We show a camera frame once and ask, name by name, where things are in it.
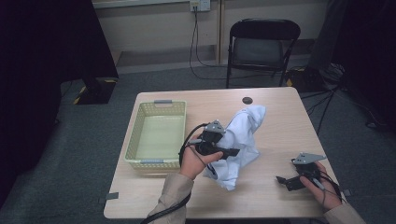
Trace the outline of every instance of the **table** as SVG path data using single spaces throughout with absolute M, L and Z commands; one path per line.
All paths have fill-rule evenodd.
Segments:
M 322 209 L 307 189 L 289 192 L 276 181 L 276 175 L 286 178 L 297 175 L 290 159 L 300 152 L 324 155 L 297 91 L 289 87 L 138 94 L 109 191 L 118 192 L 119 198 L 106 202 L 105 216 L 146 217 L 161 196 L 163 176 L 140 175 L 123 160 L 140 102 L 187 101 L 187 136 L 195 126 L 214 119 L 226 126 L 238 110 L 247 107 L 242 102 L 244 97 L 252 98 L 253 105 L 264 105 L 267 109 L 262 126 L 254 134 L 261 155 L 241 170 L 233 191 L 198 175 L 187 204 L 187 218 L 321 217 Z M 337 182 L 329 161 L 321 163 Z

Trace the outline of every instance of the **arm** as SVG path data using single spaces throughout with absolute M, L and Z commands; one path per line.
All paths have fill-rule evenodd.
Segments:
M 326 173 L 326 168 L 320 163 L 315 162 L 319 170 Z M 324 216 L 331 224 L 363 224 L 364 220 L 359 216 L 356 210 L 348 203 L 342 204 L 338 195 L 336 195 L 332 184 L 327 180 L 321 178 L 320 182 L 325 188 L 321 190 L 316 187 L 311 181 L 305 176 L 300 177 L 301 182 L 314 194 L 315 199 L 322 204 L 324 209 L 327 211 Z
M 180 203 L 192 190 L 193 180 L 212 161 L 217 161 L 222 157 L 222 152 L 202 156 L 194 146 L 187 147 L 183 154 L 183 163 L 178 174 L 170 174 L 166 177 L 163 185 L 163 193 L 158 200 L 157 206 L 148 215 L 151 216 L 163 211 L 173 205 Z M 162 223 L 184 223 L 186 220 L 186 206 L 165 215 L 155 221 L 154 224 Z

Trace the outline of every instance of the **beige sleeve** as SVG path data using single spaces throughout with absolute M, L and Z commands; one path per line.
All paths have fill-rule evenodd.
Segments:
M 151 216 L 158 212 L 165 210 L 173 205 L 180 203 L 185 199 L 191 192 L 194 182 L 188 177 L 180 174 L 170 174 L 166 177 L 165 183 L 163 184 L 163 193 L 158 200 L 157 206 L 148 215 Z M 154 220 L 154 224 L 163 223 L 185 223 L 186 221 L 186 206 L 179 208 L 178 210 L 165 215 L 159 219 Z
M 349 204 L 344 203 L 335 207 L 324 216 L 330 224 L 365 224 L 366 222 L 356 212 L 356 210 Z

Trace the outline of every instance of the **white cloth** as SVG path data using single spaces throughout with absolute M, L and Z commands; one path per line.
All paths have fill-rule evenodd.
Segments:
M 262 125 L 264 116 L 265 107 L 262 105 L 251 105 L 238 111 L 225 129 L 226 133 L 217 143 L 218 147 L 240 149 L 238 155 L 210 163 L 210 169 L 205 168 L 204 176 L 215 179 L 227 190 L 235 189 L 239 169 L 260 155 L 255 148 L 253 134 Z

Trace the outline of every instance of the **light green basket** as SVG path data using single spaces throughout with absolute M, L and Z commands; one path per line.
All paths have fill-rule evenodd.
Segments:
M 136 170 L 179 168 L 184 142 L 186 102 L 161 100 L 140 103 L 124 159 Z

